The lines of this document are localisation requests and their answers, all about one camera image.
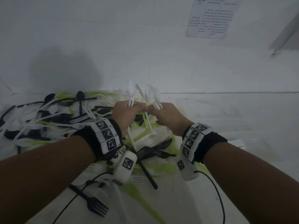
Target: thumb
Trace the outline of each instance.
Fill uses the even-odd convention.
[[[153,105],[149,105],[144,109],[145,112],[150,113],[153,116],[159,116],[161,110],[155,109]]]
[[[134,110],[134,112],[138,113],[138,112],[143,112],[145,107],[146,107],[146,103],[137,103],[136,105],[130,108]]]

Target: fork handle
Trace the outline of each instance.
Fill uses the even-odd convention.
[[[147,169],[145,169],[144,165],[141,162],[139,162],[138,164],[140,165],[140,167],[143,170],[145,176],[150,181],[150,183],[154,187],[154,189],[158,189],[157,183],[153,180],[153,178],[151,177],[151,175],[149,174],[149,172],[147,171]]]
[[[88,200],[89,199],[89,197],[88,196],[86,196],[86,194],[85,193],[83,193],[80,189],[78,189],[75,185],[73,185],[73,184],[70,184],[69,185],[69,188],[71,189],[71,190],[73,190],[75,193],[77,193],[80,197],[82,197],[84,200]]]

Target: person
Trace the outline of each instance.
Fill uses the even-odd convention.
[[[171,103],[163,110],[128,101],[115,104],[111,119],[127,134],[135,115],[146,111],[182,136],[192,121]],[[64,191],[92,162],[95,153],[75,135],[0,161],[0,223],[24,224]],[[299,183],[260,158],[227,142],[214,144],[203,163],[250,223],[297,223]]]

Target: wire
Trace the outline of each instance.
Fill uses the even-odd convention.
[[[220,203],[221,203],[221,208],[222,208],[222,212],[223,212],[223,224],[225,223],[225,212],[224,212],[224,206],[223,206],[223,203],[222,203],[222,199],[221,199],[221,196],[220,196],[220,194],[219,194],[219,192],[218,192],[218,189],[217,189],[217,187],[216,187],[216,185],[215,185],[215,183],[213,182],[213,180],[207,175],[207,174],[205,174],[204,172],[202,172],[202,171],[199,171],[199,170],[196,170],[196,171],[194,171],[194,173],[202,173],[202,174],[204,174],[205,176],[207,176],[207,178],[212,182],[212,184],[214,185],[214,187],[215,187],[215,190],[216,190],[216,192],[217,192],[217,194],[218,194],[218,197],[219,197],[219,200],[220,200]]]
[[[100,176],[102,176],[102,175],[104,175],[104,174],[111,174],[111,172],[110,172],[110,171],[107,171],[107,172],[101,173],[101,174],[99,174],[98,176],[96,176],[95,178],[93,178],[92,181],[94,181],[95,179],[97,179],[98,177],[100,177]],[[83,189],[81,189],[80,192],[82,192],[87,186],[89,186],[89,185],[84,186]],[[54,224],[54,223],[58,220],[58,218],[62,215],[62,213],[65,211],[65,209],[66,209],[66,208],[73,202],[73,200],[74,200],[78,195],[79,195],[79,193],[77,193],[76,196],[74,196],[73,199],[70,200],[70,202],[69,202],[69,203],[62,209],[62,211],[59,213],[59,215],[55,218],[55,220],[54,220],[54,222],[53,222],[52,224]]]

